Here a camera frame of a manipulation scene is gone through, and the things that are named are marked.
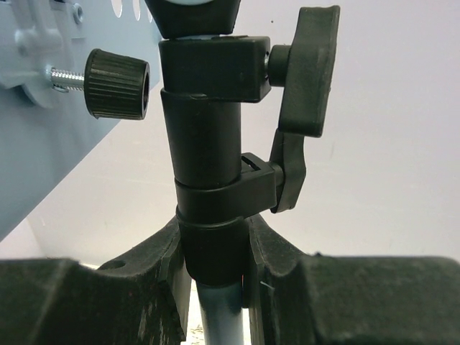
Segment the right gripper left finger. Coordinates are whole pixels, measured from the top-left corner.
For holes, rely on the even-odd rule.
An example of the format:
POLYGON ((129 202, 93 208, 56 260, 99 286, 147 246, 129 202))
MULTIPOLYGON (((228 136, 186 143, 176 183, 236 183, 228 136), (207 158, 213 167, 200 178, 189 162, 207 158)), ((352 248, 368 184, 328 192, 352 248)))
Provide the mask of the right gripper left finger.
POLYGON ((190 276, 178 221, 94 270, 71 259, 1 262, 3 344, 179 344, 190 276))

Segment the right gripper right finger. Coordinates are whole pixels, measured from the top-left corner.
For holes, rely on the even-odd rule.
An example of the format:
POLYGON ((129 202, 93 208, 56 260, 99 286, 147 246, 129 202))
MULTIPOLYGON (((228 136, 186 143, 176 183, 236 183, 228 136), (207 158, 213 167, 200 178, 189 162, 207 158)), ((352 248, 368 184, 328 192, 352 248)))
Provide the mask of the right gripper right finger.
POLYGON ((253 344, 457 344, 459 263, 309 255, 248 219, 253 344))

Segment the light blue music stand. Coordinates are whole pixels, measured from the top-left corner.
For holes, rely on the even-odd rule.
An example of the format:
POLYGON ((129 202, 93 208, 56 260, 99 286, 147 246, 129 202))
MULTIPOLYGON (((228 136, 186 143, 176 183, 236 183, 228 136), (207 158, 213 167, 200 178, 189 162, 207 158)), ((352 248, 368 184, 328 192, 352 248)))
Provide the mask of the light blue music stand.
POLYGON ((248 219, 295 207, 323 133, 340 8, 303 7, 293 42, 233 35, 238 1, 148 1, 185 269, 209 344, 242 337, 248 219))

